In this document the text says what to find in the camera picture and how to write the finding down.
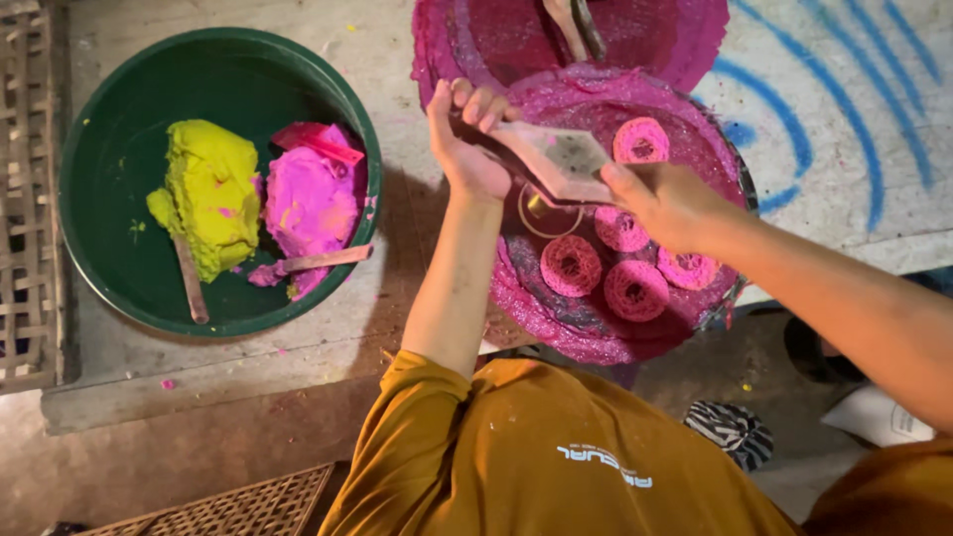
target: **finger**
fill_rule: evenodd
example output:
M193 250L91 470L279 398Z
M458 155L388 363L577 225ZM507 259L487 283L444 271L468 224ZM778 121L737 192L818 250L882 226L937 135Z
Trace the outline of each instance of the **finger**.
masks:
M470 101L463 108L463 120L470 125L476 125L483 118L490 103L493 102L493 90L482 86L470 96Z
M651 190L642 182L640 175L636 175L627 167L615 162L602 166L600 170L602 180L609 186L613 194L629 209L638 213L639 208L655 198Z
M434 98L427 105L427 119L430 122L430 144L434 150L439 150L454 140L454 131L450 128L450 106L453 98L450 95L450 85L446 80L439 80L434 90Z
M467 101L470 100L470 96L474 94L474 85L466 78L454 80L454 83L450 85L450 89L454 94L454 106L460 109L467 104Z
M483 115L483 118L479 120L479 129L484 134L488 134L492 129L495 129L499 124L499 120L503 118L503 114L509 107L510 101L507 100L505 96L494 98L490 102L490 107Z
M503 113L503 119L507 121L519 121L523 118L523 110L517 108L516 106L510 106L506 109L506 112Z

